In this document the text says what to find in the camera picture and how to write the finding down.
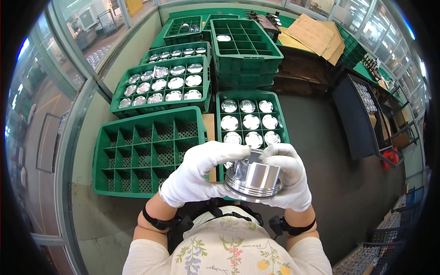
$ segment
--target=floral shirt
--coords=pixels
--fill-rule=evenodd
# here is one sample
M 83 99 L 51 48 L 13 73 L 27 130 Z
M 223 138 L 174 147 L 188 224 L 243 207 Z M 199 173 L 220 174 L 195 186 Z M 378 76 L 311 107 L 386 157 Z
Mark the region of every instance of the floral shirt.
M 302 239 L 287 252 L 254 219 L 224 216 L 197 222 L 172 255 L 157 242 L 133 241 L 123 274 L 332 274 L 318 238 Z

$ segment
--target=gloved hand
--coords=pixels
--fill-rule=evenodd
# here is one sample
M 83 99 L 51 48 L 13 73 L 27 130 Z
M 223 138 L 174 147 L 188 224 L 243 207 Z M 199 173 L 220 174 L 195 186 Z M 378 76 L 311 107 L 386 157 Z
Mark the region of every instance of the gloved hand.
M 280 166 L 279 179 L 282 188 L 276 196 L 262 203 L 284 209 L 291 208 L 303 212 L 312 202 L 312 194 L 308 189 L 304 164 L 292 145 L 278 143 L 267 147 L 258 158 L 261 163 Z M 238 198 L 229 192 L 231 198 Z
M 211 183 L 205 176 L 217 165 L 249 157 L 250 147 L 209 141 L 185 153 L 183 163 L 159 188 L 159 195 L 172 207 L 186 202 L 199 202 L 225 197 L 228 192 L 222 183 Z

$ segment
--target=person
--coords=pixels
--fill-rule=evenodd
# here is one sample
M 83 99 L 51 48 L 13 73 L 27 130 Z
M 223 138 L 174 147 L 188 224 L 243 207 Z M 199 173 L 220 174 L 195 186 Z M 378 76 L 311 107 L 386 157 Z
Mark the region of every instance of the person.
M 285 143 L 267 147 L 259 160 L 280 166 L 283 185 L 276 196 L 263 203 L 285 209 L 288 225 L 302 229 L 300 234 L 288 236 L 286 249 L 269 237 L 255 215 L 237 206 L 224 206 L 219 208 L 221 216 L 211 212 L 198 216 L 193 227 L 184 232 L 183 241 L 168 253 L 167 230 L 157 229 L 146 217 L 168 221 L 186 202 L 236 198 L 222 183 L 208 182 L 205 175 L 219 164 L 249 155 L 248 146 L 217 141 L 189 149 L 179 168 L 147 201 L 146 215 L 139 213 L 122 274 L 332 274 L 316 231 L 304 165 L 293 146 Z

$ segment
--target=empty green crate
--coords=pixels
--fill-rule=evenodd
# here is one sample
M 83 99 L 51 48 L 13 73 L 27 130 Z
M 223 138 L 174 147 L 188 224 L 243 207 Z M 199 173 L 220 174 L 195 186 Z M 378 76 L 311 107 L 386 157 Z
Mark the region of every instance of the empty green crate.
M 222 73 L 273 73 L 284 58 L 254 20 L 213 19 L 211 35 L 216 70 Z M 217 41 L 218 35 L 228 35 L 231 41 Z
M 206 52 L 201 53 L 201 54 L 196 53 L 195 49 L 200 48 L 200 47 L 206 48 Z M 169 51 L 169 53 L 170 53 L 169 57 L 164 58 L 165 60 L 171 59 L 172 57 L 178 57 L 178 58 L 186 57 L 186 54 L 183 53 L 183 50 L 188 49 L 188 48 L 194 49 L 194 53 L 189 54 L 190 56 L 204 55 L 208 59 L 208 64 L 210 64 L 211 57 L 213 56 L 213 52 L 211 50 L 211 45 L 209 44 L 209 42 L 201 41 L 201 42 L 185 43 L 185 44 L 179 44 L 179 45 L 173 45 L 173 46 L 165 46 L 165 47 L 160 47 L 160 48 L 155 48 L 155 49 L 149 50 L 142 58 L 139 65 L 144 65 L 144 64 L 147 64 L 148 62 L 150 62 L 151 55 L 153 55 L 153 54 L 159 55 L 165 51 Z M 175 50 L 181 50 L 182 54 L 176 55 L 176 56 L 171 56 L 171 52 L 175 51 Z M 157 58 L 155 60 L 155 62 L 153 62 L 153 63 L 161 64 L 161 63 L 157 63 L 157 62 L 162 62 L 162 61 L 158 61 L 159 59 L 161 59 L 161 58 Z
M 100 195 L 151 198 L 186 151 L 206 141 L 202 114 L 194 106 L 103 124 L 93 157 L 93 190 Z
M 240 74 L 222 73 L 217 71 L 217 83 L 219 87 L 257 88 L 271 85 L 278 69 L 274 73 L 266 74 Z
M 205 21 L 205 24 L 202 28 L 203 40 L 211 41 L 211 19 L 220 19 L 220 18 L 239 18 L 238 15 L 224 15 L 224 14 L 211 14 Z
M 354 68 L 359 61 L 364 60 L 364 56 L 367 54 L 367 51 L 354 38 L 354 36 L 346 31 L 341 25 L 336 23 L 336 27 L 339 30 L 339 33 L 341 34 L 342 40 L 345 44 L 345 49 L 342 52 L 339 62 L 345 64 L 349 68 Z
M 132 76 L 136 73 L 142 75 L 142 73 L 144 73 L 146 71 L 154 70 L 154 66 L 156 65 L 156 63 L 148 63 L 145 65 L 140 65 L 140 66 L 136 66 L 136 67 L 128 69 L 122 75 L 122 78 L 116 87 L 116 91 L 113 94 L 113 99 L 112 99 L 112 102 L 110 105 L 110 112 L 117 115 L 119 118 L 126 118 L 126 117 L 137 116 L 140 114 L 147 114 L 147 113 L 152 113 L 152 112 L 156 112 L 156 111 L 167 110 L 167 109 L 171 109 L 171 108 L 180 108 L 180 107 L 186 107 L 186 106 L 198 106 L 202 113 L 206 113 L 208 111 L 209 101 L 211 99 L 211 97 L 209 95 L 209 85 L 210 85 L 209 64 L 208 64 L 208 59 L 206 58 L 206 56 L 204 56 L 204 55 L 203 56 L 188 56 L 188 57 L 182 57 L 182 58 L 176 58 L 176 59 L 169 59 L 169 60 L 161 61 L 160 64 L 158 64 L 158 65 L 162 66 L 162 67 L 167 67 L 170 70 L 171 68 L 173 68 L 174 66 L 177 66 L 177 65 L 183 65 L 183 66 L 187 67 L 187 66 L 194 64 L 194 63 L 202 64 L 203 71 L 201 71 L 199 73 L 188 73 L 185 70 L 185 73 L 181 74 L 181 75 L 173 76 L 169 73 L 169 75 L 166 77 L 153 78 L 153 79 L 149 79 L 146 81 L 143 81 L 143 80 L 141 80 L 141 78 L 139 78 L 138 82 L 133 83 L 134 85 L 136 85 L 136 88 L 143 82 L 149 82 L 150 83 L 149 91 L 145 92 L 143 94 L 140 94 L 140 95 L 137 94 L 136 92 L 134 92 L 130 96 L 125 96 L 124 92 L 125 92 L 126 88 L 128 86 L 132 85 L 132 84 L 128 83 L 128 79 L 130 78 L 130 76 Z M 185 80 L 189 75 L 201 76 L 202 83 L 200 84 L 200 86 L 188 87 L 188 86 L 186 86 L 186 84 L 183 84 L 183 87 L 177 88 L 177 89 L 169 89 L 168 86 L 166 86 L 164 89 L 162 89 L 160 91 L 153 91 L 151 89 L 151 84 L 153 84 L 158 79 L 165 79 L 168 82 L 169 79 L 172 79 L 175 77 L 182 77 Z M 168 102 L 165 101 L 166 95 L 168 93 L 170 93 L 171 91 L 175 91 L 175 90 L 181 91 L 182 95 L 184 93 L 188 92 L 189 90 L 198 90 L 199 92 L 202 93 L 202 98 L 184 100 L 183 96 L 182 96 L 182 99 L 178 100 L 178 101 L 168 101 Z M 152 94 L 155 94 L 155 93 L 161 93 L 163 95 L 162 102 L 152 103 L 152 104 L 143 104 L 143 105 L 139 105 L 139 106 L 131 106 L 130 105 L 129 107 L 126 107 L 126 108 L 118 108 L 121 100 L 123 100 L 125 98 L 130 98 L 131 102 L 133 103 L 133 100 L 138 96 L 144 96 L 146 99 L 148 99 L 148 97 L 150 97 Z
M 226 113 L 221 110 L 221 103 L 226 99 L 232 99 L 237 103 L 237 106 L 239 106 L 240 102 L 245 99 L 249 99 L 253 101 L 255 104 L 255 111 L 253 113 L 245 113 L 241 111 L 240 107 L 237 108 L 237 110 L 234 113 Z M 273 104 L 273 112 L 272 113 L 262 113 L 258 107 L 258 103 L 261 100 L 267 100 L 272 102 Z M 281 106 L 278 101 L 278 97 L 273 92 L 266 92 L 266 91 L 260 91 L 260 90 L 234 90 L 234 91 L 224 91 L 219 92 L 216 94 L 216 104 L 217 104 L 217 141 L 223 142 L 223 138 L 228 133 L 228 131 L 224 131 L 221 128 L 221 120 L 224 116 L 233 116 L 237 118 L 238 120 L 238 129 L 234 132 L 240 134 L 242 136 L 242 144 L 245 143 L 245 136 L 249 132 L 257 132 L 263 137 L 263 145 L 261 145 L 260 149 L 264 149 L 267 147 L 266 143 L 264 142 L 264 135 L 268 131 L 274 131 L 276 132 L 281 139 L 282 143 L 290 143 L 289 135 L 287 134 L 287 128 L 286 124 L 284 122 L 284 117 L 282 115 Z M 242 121 L 244 116 L 248 114 L 253 114 L 254 116 L 258 117 L 260 119 L 260 126 L 256 130 L 248 130 L 243 127 Z M 271 114 L 278 120 L 278 127 L 274 130 L 266 129 L 263 124 L 261 123 L 261 119 L 263 116 Z M 223 165 L 219 166 L 219 172 L 220 172 L 220 182 L 223 182 L 224 180 L 224 173 L 226 172 L 226 168 Z
M 186 23 L 189 28 L 182 28 L 182 25 Z M 190 33 L 192 26 L 198 26 L 197 32 Z M 202 17 L 191 16 L 174 18 L 171 21 L 170 27 L 164 35 L 164 41 L 167 46 L 197 42 L 202 39 Z

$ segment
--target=black strap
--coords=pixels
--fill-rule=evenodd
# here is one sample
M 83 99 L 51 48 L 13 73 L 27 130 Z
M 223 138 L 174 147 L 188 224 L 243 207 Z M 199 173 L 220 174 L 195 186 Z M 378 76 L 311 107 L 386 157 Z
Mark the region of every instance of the black strap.
M 281 236 L 283 231 L 291 237 L 298 236 L 299 234 L 310 230 L 315 225 L 316 219 L 306 227 L 292 227 L 290 226 L 284 217 L 274 216 L 269 220 L 269 226 L 277 236 Z
M 246 221 L 252 221 L 251 218 L 243 216 L 243 215 L 240 215 L 237 212 L 231 212 L 231 213 L 223 214 L 221 209 L 218 208 L 217 206 L 213 205 L 213 204 L 209 204 L 208 205 L 208 211 L 215 217 L 215 218 L 212 218 L 210 220 L 213 220 L 213 219 L 216 219 L 216 218 L 220 218 L 220 217 L 224 217 L 224 216 L 232 216 L 232 217 L 236 217 L 236 218 L 239 218 L 239 219 L 245 219 Z
M 171 228 L 171 230 L 179 229 L 180 231 L 188 231 L 194 225 L 194 223 L 192 222 L 191 218 L 188 215 L 181 216 L 179 214 L 176 214 L 169 221 L 159 220 L 152 218 L 150 215 L 148 215 L 145 206 L 142 209 L 142 214 L 150 224 L 152 224 L 155 228 L 159 230 L 165 230 L 167 228 Z
M 150 217 L 150 215 L 148 215 L 147 210 L 145 209 L 145 206 L 146 206 L 146 204 L 143 206 L 143 209 L 142 209 L 143 217 L 150 224 L 152 224 L 155 228 L 157 228 L 159 230 L 165 230 L 171 226 L 171 223 L 173 222 L 173 220 L 164 221 L 164 220 L 158 220 L 158 219 L 152 218 L 152 217 Z

